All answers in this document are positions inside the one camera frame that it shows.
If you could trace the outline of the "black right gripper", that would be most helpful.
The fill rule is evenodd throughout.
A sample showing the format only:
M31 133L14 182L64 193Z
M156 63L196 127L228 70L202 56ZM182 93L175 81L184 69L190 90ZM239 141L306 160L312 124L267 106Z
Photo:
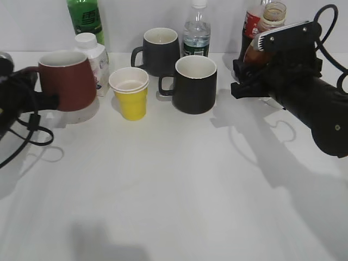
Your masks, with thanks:
M270 95L311 129L319 149L346 157L347 94L321 79L322 61L314 46L320 33L319 24L303 21L257 34L255 49L273 57L262 81L255 80L262 69L233 60L234 78L243 83L231 83L231 95L236 99Z

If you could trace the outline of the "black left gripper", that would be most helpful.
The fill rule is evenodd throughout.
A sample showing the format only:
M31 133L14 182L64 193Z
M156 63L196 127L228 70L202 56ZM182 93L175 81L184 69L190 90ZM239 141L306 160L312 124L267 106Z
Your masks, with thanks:
M15 71L11 55L1 52L1 138L23 113L32 114L23 125L34 132L39 129L39 111L58 110L60 103L57 94L48 96L43 92L35 92L37 79L36 67Z

